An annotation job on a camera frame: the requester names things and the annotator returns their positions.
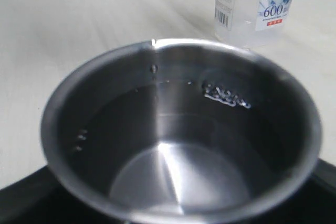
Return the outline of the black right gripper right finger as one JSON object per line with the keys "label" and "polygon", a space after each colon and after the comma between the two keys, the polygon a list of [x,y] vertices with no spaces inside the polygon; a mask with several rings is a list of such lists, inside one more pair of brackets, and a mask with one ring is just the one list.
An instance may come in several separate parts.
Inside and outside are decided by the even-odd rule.
{"label": "black right gripper right finger", "polygon": [[335,166],[319,160],[315,171],[297,193],[251,223],[335,224]]}

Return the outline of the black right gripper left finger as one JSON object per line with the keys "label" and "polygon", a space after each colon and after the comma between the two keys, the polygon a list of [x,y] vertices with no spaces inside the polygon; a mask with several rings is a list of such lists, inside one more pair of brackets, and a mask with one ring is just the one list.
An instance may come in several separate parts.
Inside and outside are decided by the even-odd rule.
{"label": "black right gripper left finger", "polygon": [[1,189],[1,223],[123,223],[67,192],[43,168]]}

